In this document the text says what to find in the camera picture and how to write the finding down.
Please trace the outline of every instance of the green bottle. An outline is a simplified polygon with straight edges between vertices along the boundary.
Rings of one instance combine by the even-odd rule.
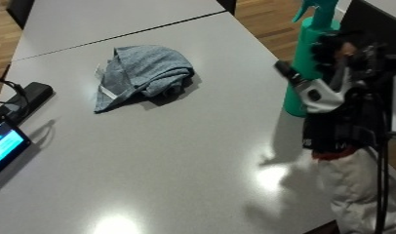
[[[291,66],[309,80],[321,78],[315,71],[317,63],[313,60],[311,45],[317,42],[321,34],[339,29],[339,22],[333,20],[338,0],[303,0],[301,9],[293,21],[297,21],[310,7],[315,8],[314,16],[303,19],[298,36],[298,45]],[[305,117],[306,112],[301,99],[293,88],[287,85],[283,100],[285,111],[298,117]]]

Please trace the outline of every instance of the white table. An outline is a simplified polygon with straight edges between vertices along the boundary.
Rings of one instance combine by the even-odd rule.
[[[93,114],[98,62],[143,44],[185,55],[193,85]],[[0,189],[0,234],[286,234],[333,220],[274,62],[230,14],[13,62],[9,80],[57,94],[22,125],[34,142],[51,130]]]
[[[215,0],[35,0],[13,60],[222,11]]]

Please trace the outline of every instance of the blue screen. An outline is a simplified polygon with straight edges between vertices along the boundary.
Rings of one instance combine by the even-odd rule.
[[[23,142],[23,138],[6,123],[0,124],[0,162]]]

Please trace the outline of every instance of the gray towel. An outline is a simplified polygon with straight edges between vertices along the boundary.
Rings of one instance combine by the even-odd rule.
[[[177,51],[161,46],[115,48],[101,78],[94,112],[121,104],[134,94],[146,97],[177,94],[182,79],[194,75],[191,64]]]

